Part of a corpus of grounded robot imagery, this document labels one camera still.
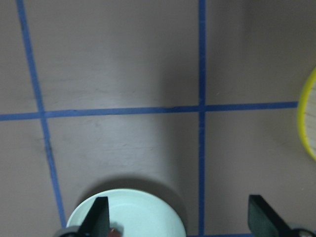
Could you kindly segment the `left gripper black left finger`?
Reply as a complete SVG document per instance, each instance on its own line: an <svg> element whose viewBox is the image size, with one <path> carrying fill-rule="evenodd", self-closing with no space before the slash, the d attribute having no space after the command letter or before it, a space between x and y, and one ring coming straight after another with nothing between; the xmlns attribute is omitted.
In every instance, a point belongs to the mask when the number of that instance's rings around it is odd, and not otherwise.
<svg viewBox="0 0 316 237"><path fill-rule="evenodd" d="M78 229L79 237L107 237L109 233L109 203L107 197L97 197Z"/></svg>

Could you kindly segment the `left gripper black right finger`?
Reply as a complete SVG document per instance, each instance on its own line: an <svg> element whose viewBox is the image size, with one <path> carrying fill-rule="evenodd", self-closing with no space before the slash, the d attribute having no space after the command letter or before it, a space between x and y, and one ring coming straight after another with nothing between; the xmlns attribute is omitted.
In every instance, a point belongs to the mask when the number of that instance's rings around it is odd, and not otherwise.
<svg viewBox="0 0 316 237"><path fill-rule="evenodd" d="M248 198L248 227L254 237L293 237L293 230L261 195Z"/></svg>

